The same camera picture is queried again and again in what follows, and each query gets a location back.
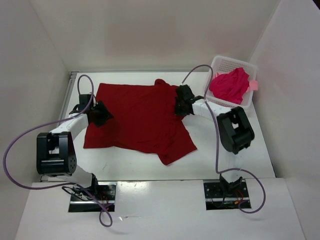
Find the dark red t shirt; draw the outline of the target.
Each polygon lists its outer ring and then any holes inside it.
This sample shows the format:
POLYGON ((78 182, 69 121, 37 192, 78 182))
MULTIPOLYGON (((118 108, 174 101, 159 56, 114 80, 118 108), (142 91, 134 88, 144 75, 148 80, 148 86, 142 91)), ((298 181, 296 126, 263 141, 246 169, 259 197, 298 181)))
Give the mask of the dark red t shirt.
POLYGON ((154 85, 101 83, 96 99, 113 118, 100 127, 91 123, 83 147, 156 154, 164 165, 196 151, 183 117, 175 115, 176 89, 163 79, 156 79, 154 85))

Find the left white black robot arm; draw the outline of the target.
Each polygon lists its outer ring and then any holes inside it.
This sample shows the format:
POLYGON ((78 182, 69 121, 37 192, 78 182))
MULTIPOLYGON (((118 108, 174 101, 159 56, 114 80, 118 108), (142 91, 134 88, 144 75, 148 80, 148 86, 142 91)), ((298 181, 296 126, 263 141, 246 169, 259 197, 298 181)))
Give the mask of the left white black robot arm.
POLYGON ((89 200, 100 194, 98 180, 93 173, 77 163, 74 139, 90 124, 99 128, 114 116, 105 104, 90 94, 81 94, 79 103, 69 113, 68 120, 50 132, 36 138, 36 170, 40 175, 59 178, 83 186, 82 194, 89 200))

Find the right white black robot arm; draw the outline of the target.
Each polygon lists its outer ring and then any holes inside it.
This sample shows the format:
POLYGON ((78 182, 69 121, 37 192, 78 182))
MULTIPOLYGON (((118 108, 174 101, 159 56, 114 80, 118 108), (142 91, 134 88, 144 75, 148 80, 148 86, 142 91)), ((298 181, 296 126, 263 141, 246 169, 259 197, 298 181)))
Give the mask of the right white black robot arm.
POLYGON ((220 146, 237 155, 250 147, 255 133, 245 113, 240 107, 228 108, 195 96, 188 85, 180 85, 176 90, 174 113, 177 116, 196 115, 212 120, 216 133, 215 171, 219 174, 219 191, 225 197, 232 196, 241 185, 242 177, 231 180, 223 176, 227 172, 241 171, 234 163, 233 167, 219 171, 220 146))

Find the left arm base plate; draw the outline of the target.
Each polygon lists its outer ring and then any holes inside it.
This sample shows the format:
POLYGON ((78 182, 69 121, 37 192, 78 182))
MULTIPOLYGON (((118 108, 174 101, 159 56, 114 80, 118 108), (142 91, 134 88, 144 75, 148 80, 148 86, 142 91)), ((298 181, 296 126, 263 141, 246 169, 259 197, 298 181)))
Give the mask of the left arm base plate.
MULTIPOLYGON (((69 213, 91 213, 99 212, 100 206, 86 192, 77 186, 63 187, 63 190, 70 195, 69 213)), ((109 212, 115 211, 115 198, 117 183, 99 181, 96 190, 87 189, 109 212)))

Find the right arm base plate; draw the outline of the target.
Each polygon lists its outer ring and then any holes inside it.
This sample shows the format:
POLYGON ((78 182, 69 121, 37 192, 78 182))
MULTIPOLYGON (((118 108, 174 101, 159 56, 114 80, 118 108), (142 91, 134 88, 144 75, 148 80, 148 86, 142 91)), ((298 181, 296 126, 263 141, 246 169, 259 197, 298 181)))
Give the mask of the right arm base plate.
POLYGON ((252 208, 247 184, 244 180, 232 193, 223 193, 218 180, 204 181, 203 189, 207 211, 233 210, 237 209, 239 205, 245 210, 252 208))

